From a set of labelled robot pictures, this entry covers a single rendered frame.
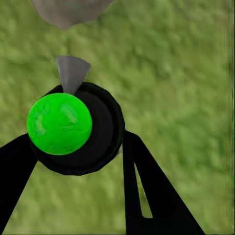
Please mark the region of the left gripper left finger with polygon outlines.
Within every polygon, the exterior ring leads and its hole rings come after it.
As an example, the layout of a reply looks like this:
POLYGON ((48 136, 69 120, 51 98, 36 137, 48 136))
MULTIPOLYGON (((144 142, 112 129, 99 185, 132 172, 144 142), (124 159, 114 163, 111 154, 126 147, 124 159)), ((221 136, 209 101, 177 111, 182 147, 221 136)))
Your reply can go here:
POLYGON ((28 133, 0 148, 0 235, 37 161, 28 133))

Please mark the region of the pesticide atomizer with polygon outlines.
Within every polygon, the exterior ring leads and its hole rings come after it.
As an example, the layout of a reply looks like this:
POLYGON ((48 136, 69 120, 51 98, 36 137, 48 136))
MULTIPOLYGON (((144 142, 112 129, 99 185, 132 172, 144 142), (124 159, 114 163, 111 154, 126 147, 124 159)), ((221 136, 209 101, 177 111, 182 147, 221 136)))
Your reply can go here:
POLYGON ((81 176, 97 172, 122 146, 124 117, 109 91, 83 82, 91 65, 70 56, 56 58, 61 85, 40 98, 27 118, 29 143, 49 170, 81 176))

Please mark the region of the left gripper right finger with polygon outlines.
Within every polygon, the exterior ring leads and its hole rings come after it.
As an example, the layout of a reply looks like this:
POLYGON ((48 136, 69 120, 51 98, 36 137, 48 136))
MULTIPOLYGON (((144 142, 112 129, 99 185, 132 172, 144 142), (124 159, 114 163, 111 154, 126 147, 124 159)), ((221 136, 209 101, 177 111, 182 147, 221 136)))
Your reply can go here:
POLYGON ((126 235, 205 235, 140 137, 124 131, 126 235), (142 216, 135 167, 153 218, 142 216))

